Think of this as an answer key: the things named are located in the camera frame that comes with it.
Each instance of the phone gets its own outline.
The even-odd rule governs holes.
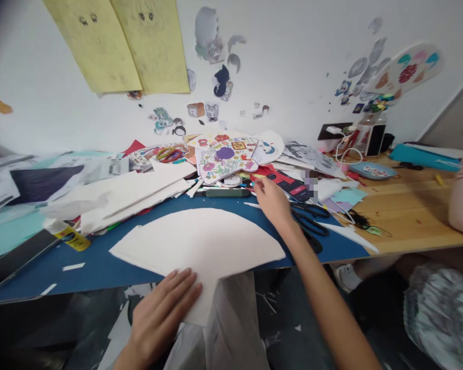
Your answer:
[[[41,230],[24,243],[0,257],[0,285],[13,278],[34,259],[60,242],[46,230]]]

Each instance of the yellow glue bottle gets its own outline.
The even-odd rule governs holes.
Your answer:
[[[89,240],[75,231],[72,226],[64,221],[47,218],[43,222],[43,229],[48,231],[51,235],[56,236],[58,239],[61,239],[78,252],[82,252],[91,245]]]

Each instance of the plastic container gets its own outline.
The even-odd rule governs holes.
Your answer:
[[[78,252],[82,252],[91,245],[91,242],[75,231],[72,226],[64,221],[47,218],[43,222],[43,229],[57,237]]]

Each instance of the power outlet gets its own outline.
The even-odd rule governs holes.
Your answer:
[[[345,123],[326,123],[323,125],[323,127],[320,129],[318,140],[331,140],[331,139],[341,139],[343,138],[343,135],[341,134],[332,134],[330,132],[327,132],[326,129],[329,126],[335,126],[339,127],[340,129],[344,129],[345,127],[352,126],[353,122],[345,122]]]

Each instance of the yellow poster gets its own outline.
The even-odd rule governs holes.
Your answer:
[[[141,90],[110,0],[43,0],[91,91]]]
[[[112,0],[145,94],[189,93],[175,0]]]

